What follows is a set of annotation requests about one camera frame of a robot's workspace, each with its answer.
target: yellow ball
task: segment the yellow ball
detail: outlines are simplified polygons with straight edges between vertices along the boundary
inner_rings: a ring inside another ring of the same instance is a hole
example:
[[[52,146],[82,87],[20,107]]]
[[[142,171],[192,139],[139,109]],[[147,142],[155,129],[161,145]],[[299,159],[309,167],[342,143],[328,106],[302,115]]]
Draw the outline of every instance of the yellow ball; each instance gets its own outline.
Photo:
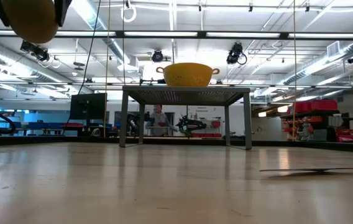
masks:
[[[12,29],[24,40],[42,44],[57,33],[52,0],[2,0],[2,5]]]

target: table leg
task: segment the table leg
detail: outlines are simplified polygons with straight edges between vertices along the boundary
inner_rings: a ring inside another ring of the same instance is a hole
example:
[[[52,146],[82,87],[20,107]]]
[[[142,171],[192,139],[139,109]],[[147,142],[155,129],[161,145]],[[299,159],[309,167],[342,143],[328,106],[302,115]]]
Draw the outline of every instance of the table leg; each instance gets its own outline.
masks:
[[[120,147],[126,146],[127,137],[127,115],[128,115],[128,91],[122,92],[121,103],[121,131],[120,131]]]
[[[139,105],[139,144],[144,143],[145,105]]]
[[[244,126],[245,126],[245,149],[252,149],[251,135],[251,104],[249,93],[244,93]]]
[[[230,122],[229,122],[229,106],[225,106],[225,140],[226,145],[231,145],[231,129],[230,129]]]

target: flat metal piece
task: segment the flat metal piece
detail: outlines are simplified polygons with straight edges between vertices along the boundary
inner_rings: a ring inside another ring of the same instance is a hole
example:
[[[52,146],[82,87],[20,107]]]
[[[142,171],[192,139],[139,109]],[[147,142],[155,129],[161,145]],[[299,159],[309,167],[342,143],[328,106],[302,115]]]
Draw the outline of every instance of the flat metal piece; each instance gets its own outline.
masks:
[[[302,169],[264,169],[264,170],[260,170],[259,172],[270,172],[270,171],[277,171],[277,172],[290,172],[290,171],[326,172],[326,171],[329,171],[329,170],[353,170],[353,167],[302,168]]]
[[[124,91],[145,105],[229,106],[249,93],[250,88],[124,86]]]

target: computer monitor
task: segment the computer monitor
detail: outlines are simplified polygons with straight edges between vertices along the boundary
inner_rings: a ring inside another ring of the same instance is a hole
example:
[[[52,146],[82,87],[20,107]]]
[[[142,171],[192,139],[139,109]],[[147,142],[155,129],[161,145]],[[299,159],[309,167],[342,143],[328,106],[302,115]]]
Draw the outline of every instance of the computer monitor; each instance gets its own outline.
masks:
[[[104,119],[107,93],[71,96],[70,119]]]

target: desk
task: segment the desk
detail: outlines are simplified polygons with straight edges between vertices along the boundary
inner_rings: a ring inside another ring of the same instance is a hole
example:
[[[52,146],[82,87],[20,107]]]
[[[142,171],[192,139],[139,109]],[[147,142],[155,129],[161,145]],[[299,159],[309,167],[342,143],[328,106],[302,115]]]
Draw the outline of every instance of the desk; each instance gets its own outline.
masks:
[[[128,98],[139,103],[139,144],[144,141],[145,105],[223,106],[225,108],[225,139],[231,145],[229,106],[244,98],[245,149],[252,149],[250,88],[238,87],[169,87],[123,86],[121,105],[120,147],[126,146]]]

